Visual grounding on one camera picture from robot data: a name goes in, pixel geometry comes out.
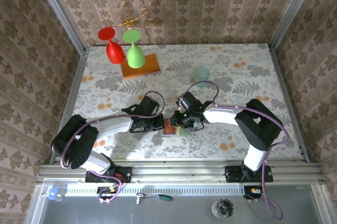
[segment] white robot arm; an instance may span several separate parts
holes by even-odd
[[[190,92],[182,94],[177,105],[179,110],[171,117],[171,126],[190,128],[192,131],[203,129],[204,123],[227,123],[240,127],[250,143],[248,153],[241,165],[243,176],[248,179],[252,178],[261,167],[269,147],[281,132],[274,122],[263,116],[246,110],[239,112],[233,105],[217,106],[212,101],[202,104]],[[257,99],[252,99],[246,107],[266,114],[282,124]]]
[[[114,173],[112,160],[92,150],[95,141],[119,132],[151,132],[164,128],[163,114],[152,115],[158,107],[155,100],[145,96],[140,104],[124,108],[117,114],[88,121],[78,114],[74,115],[60,130],[51,147],[61,157],[63,168],[81,167],[97,174]]]

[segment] clear glass cup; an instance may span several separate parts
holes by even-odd
[[[234,213],[234,205],[229,199],[221,199],[213,203],[212,212],[217,218],[228,218]]]
[[[175,85],[173,84],[156,85],[154,90],[162,94],[166,104],[174,104],[175,101],[177,101],[175,98]],[[154,99],[158,102],[159,105],[163,104],[163,100],[158,94],[154,94]]]
[[[194,71],[195,82],[206,81],[210,77],[210,71],[207,67],[197,67]],[[206,83],[198,83],[196,86],[199,88],[205,87]]]
[[[192,84],[194,68],[192,65],[183,63],[178,67],[178,76],[181,84]]]

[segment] gray floor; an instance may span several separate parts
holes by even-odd
[[[269,198],[283,210],[282,223],[321,223],[309,186],[269,186]],[[176,197],[167,202],[136,197],[119,197],[110,204],[100,204],[94,197],[65,197],[62,202],[48,200],[43,211],[45,224],[173,224],[173,223],[280,223],[273,219],[264,202],[248,203],[243,197],[223,197],[234,204],[233,216],[218,219],[212,204],[222,197]]]

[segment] floral wallpaper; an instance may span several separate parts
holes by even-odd
[[[276,53],[337,210],[337,0],[305,0]]]
[[[0,0],[0,223],[23,223],[78,54],[47,0]]]
[[[60,0],[87,46],[106,44],[98,31],[120,20],[101,13],[121,1],[132,4],[134,17],[140,5],[152,8],[155,25],[140,29],[141,44],[220,44],[268,43],[290,0]],[[124,44],[124,31],[117,28],[115,41]]]

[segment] orange wooden base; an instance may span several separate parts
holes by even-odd
[[[139,75],[150,74],[156,71],[160,71],[160,67],[155,54],[145,56],[145,64],[139,69],[131,68],[127,60],[121,63],[123,78],[131,78]]]

